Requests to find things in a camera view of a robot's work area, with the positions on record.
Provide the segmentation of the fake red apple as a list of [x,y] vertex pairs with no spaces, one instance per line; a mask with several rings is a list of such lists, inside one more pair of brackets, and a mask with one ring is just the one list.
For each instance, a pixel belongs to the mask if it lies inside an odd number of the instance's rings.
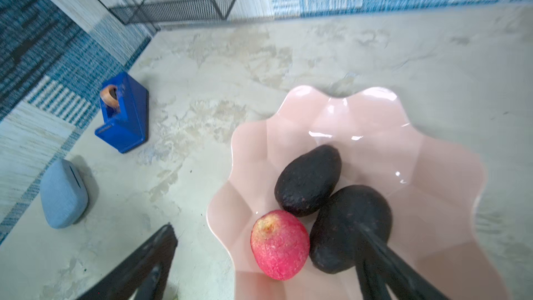
[[250,246],[255,261],[267,276],[286,281],[303,269],[310,253],[310,236],[294,215],[274,210],[255,222]]

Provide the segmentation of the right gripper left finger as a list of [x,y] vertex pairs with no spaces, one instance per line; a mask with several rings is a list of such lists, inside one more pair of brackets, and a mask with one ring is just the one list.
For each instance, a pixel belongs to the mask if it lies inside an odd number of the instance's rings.
[[178,239],[162,226],[80,299],[162,299]]

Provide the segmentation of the dark fake avocado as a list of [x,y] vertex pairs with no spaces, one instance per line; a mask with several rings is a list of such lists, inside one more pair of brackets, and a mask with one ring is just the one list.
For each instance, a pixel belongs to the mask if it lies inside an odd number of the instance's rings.
[[387,243],[393,215],[386,198],[364,185],[344,187],[329,197],[319,210],[310,233],[313,265],[327,274],[354,267],[361,252],[358,249],[359,224]]
[[298,218],[317,212],[340,180],[342,161],[325,144],[293,160],[280,174],[274,194],[279,206]]

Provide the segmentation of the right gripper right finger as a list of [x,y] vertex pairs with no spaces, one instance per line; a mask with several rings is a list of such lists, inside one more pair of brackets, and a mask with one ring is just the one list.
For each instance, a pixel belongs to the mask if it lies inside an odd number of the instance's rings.
[[356,226],[355,269],[364,299],[446,299],[363,224]]

